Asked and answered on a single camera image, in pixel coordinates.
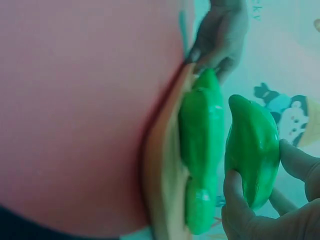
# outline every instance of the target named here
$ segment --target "cartoon print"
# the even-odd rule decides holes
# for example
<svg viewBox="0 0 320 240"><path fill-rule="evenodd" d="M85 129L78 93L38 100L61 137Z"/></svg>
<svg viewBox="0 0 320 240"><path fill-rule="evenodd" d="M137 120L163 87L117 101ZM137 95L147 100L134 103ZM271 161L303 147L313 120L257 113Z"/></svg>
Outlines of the cartoon print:
<svg viewBox="0 0 320 240"><path fill-rule="evenodd" d="M314 20L313 25L314 28L320 33L320 18Z"/></svg>
<svg viewBox="0 0 320 240"><path fill-rule="evenodd" d="M305 116L301 108L301 102L293 102L291 106L283 111L281 119L278 122L280 139L287 139L288 142L297 146L305 132L308 120L309 118Z"/></svg>
<svg viewBox="0 0 320 240"><path fill-rule="evenodd" d="M289 97L270 90L265 83L254 88L254 96L262 99L277 124L279 137L302 147L302 138L310 124L310 101L306 96Z"/></svg>

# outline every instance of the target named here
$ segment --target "beige tray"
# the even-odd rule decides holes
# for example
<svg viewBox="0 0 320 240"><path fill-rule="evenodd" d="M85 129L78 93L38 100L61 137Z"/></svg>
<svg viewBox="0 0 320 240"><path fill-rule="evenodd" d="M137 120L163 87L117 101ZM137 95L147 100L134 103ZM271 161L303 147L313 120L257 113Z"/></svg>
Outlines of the beige tray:
<svg viewBox="0 0 320 240"><path fill-rule="evenodd" d="M143 191L156 240L192 239L184 218L188 170L180 157L178 112L193 69L189 64L182 70L145 142Z"/></svg>

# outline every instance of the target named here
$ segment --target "gloved hand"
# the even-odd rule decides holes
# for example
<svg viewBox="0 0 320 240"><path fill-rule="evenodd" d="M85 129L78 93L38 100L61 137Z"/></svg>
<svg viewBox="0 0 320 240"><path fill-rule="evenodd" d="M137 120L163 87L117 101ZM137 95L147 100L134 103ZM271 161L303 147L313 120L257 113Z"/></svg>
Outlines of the gloved hand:
<svg viewBox="0 0 320 240"><path fill-rule="evenodd" d="M242 179L236 171L227 172L223 191L222 225L229 240L313 240L320 239L320 158L310 156L280 142L284 169L304 181L309 203L300 209L277 190L269 198L280 214L277 219L256 216L243 197Z"/></svg>
<svg viewBox="0 0 320 240"><path fill-rule="evenodd" d="M238 65L248 29L245 0L212 0L186 59L195 73L213 68L220 82Z"/></svg>

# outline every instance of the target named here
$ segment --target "pink fabric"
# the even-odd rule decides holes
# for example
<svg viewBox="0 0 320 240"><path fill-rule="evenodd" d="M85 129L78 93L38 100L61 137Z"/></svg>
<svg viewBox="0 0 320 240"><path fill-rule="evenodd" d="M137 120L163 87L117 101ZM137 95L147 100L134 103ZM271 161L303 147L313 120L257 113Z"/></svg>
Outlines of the pink fabric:
<svg viewBox="0 0 320 240"><path fill-rule="evenodd" d="M4 0L0 203L60 231L147 224L137 149L183 60L180 0Z"/></svg>

